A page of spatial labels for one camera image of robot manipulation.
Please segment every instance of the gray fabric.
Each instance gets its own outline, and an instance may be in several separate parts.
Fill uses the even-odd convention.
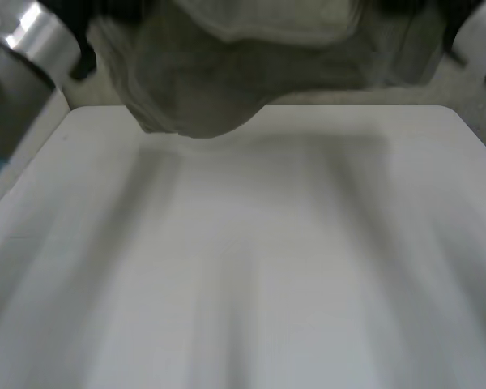
[[[328,4],[160,0],[139,26],[103,19],[91,38],[146,132],[193,138],[229,132],[289,92],[414,84],[433,73],[444,28],[433,8],[387,19],[349,3],[330,17]]]

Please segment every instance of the silver metal part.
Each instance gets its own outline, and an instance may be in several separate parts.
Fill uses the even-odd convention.
[[[68,77],[80,56],[70,30],[34,0],[0,4],[0,44],[36,65],[57,86]]]

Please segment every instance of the crumpled cloth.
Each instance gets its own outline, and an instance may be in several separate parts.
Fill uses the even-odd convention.
[[[159,0],[136,26],[98,20],[91,40],[144,131],[212,138],[290,92],[428,81],[437,9],[393,17],[361,1]]]

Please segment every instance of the white tabletop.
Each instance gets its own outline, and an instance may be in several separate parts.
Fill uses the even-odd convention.
[[[78,109],[0,202],[0,388],[486,388],[486,148],[433,106],[213,140]]]

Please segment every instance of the white table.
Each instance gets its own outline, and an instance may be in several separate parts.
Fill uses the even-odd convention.
[[[435,106],[194,141],[77,109],[0,202],[0,388],[486,388],[486,148]]]

